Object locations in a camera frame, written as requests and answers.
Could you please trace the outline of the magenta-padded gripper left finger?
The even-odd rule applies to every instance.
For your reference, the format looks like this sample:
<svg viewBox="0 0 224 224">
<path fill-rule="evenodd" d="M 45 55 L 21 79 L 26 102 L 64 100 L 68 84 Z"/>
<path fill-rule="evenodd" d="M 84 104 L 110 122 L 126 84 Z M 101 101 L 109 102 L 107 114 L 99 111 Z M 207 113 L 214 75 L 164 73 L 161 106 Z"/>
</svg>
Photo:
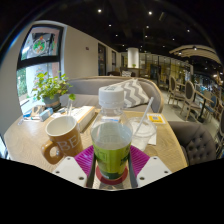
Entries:
<svg viewBox="0 0 224 224">
<path fill-rule="evenodd" d="M 95 178 L 96 158 L 93 146 L 75 157 L 67 156 L 53 174 L 84 188 L 92 188 Z"/>
</svg>

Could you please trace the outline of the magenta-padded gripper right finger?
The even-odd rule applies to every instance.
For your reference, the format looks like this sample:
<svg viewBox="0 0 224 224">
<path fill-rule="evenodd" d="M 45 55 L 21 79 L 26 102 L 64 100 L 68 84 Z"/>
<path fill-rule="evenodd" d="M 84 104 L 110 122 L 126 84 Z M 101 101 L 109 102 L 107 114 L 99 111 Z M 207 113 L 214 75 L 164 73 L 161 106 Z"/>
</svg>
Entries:
<svg viewBox="0 0 224 224">
<path fill-rule="evenodd" d="M 171 174 L 158 156 L 148 156 L 131 146 L 129 154 L 130 182 L 133 188 L 146 186 Z"/>
</svg>

